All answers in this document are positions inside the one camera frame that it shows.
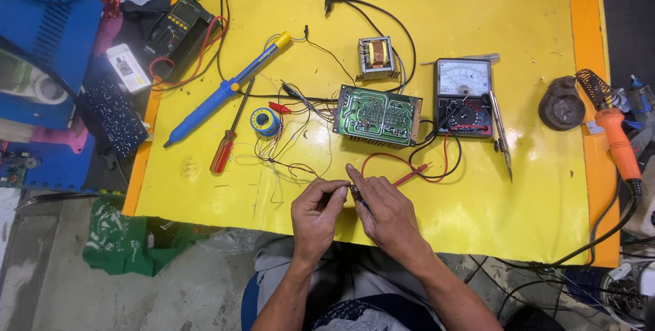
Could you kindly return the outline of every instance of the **blue desoldering pump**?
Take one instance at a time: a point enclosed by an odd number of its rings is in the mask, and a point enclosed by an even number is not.
[[[209,115],[211,115],[220,105],[222,105],[230,96],[233,96],[239,90],[239,85],[248,79],[255,70],[258,69],[271,55],[289,43],[291,35],[289,32],[283,32],[268,46],[261,55],[258,56],[250,65],[248,65],[238,76],[224,80],[218,89],[212,93],[198,108],[193,110],[184,120],[170,132],[168,141],[164,148],[171,144],[179,142],[186,138],[196,127],[198,127]]]

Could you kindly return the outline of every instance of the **man's right hand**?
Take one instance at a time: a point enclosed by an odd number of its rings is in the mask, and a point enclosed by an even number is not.
[[[351,164],[346,165],[362,199],[355,201],[357,215],[364,225],[364,233],[391,258],[413,272],[426,254],[434,255],[430,244],[423,239],[414,213],[414,205],[384,176],[364,179]]]

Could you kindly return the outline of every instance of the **floor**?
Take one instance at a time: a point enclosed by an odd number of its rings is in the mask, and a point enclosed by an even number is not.
[[[150,278],[110,276],[90,269],[81,253],[88,236],[90,201],[51,203],[23,209],[5,256],[0,295],[0,331],[195,331],[240,330],[243,289],[253,275],[253,254],[220,255],[216,245],[198,243]],[[462,279],[475,268],[467,256],[443,254]],[[489,259],[484,265],[505,289],[532,281]],[[470,286],[496,311],[504,294],[480,271]],[[557,291],[528,287],[520,299],[552,306]],[[557,320],[567,330],[619,330],[609,317],[562,295]],[[506,320],[519,305],[510,300]]]

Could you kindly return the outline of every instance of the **printed circuit board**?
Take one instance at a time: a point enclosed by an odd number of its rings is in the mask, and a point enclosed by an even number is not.
[[[341,85],[333,131],[400,149],[416,145],[423,99]]]

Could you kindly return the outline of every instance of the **orange soldering iron handle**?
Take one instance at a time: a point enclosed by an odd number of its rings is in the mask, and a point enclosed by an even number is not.
[[[223,172],[225,163],[227,163],[227,159],[230,157],[230,151],[232,150],[234,137],[236,137],[235,132],[225,131],[225,136],[223,137],[223,140],[221,140],[221,143],[218,145],[218,150],[216,151],[214,159],[212,160],[212,166],[209,167],[212,172],[216,174]]]
[[[596,114],[596,124],[605,130],[607,142],[610,145],[610,153],[616,167],[618,167],[621,178],[623,180],[641,179],[635,152],[623,129],[621,129],[623,119],[623,114],[618,108],[602,109]]]

